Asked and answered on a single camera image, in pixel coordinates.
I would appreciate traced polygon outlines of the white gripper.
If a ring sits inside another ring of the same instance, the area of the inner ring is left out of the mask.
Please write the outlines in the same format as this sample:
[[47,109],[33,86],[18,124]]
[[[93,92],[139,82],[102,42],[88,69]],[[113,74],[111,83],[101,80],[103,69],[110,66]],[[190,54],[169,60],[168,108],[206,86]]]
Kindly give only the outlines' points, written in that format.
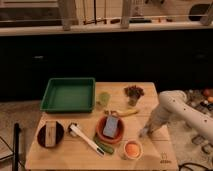
[[154,131],[160,129],[166,123],[167,120],[165,118],[162,118],[158,115],[153,115],[149,118],[148,122],[145,125],[146,133],[152,134]]

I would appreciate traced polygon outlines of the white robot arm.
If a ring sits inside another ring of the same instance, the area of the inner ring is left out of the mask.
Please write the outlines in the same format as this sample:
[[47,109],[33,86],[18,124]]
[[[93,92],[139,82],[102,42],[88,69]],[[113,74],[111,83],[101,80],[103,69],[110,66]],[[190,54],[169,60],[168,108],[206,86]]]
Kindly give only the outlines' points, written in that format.
[[213,118],[204,115],[187,104],[187,95],[181,90],[163,91],[159,104],[151,112],[145,125],[146,133],[152,133],[166,124],[172,114],[181,117],[202,137],[213,145]]

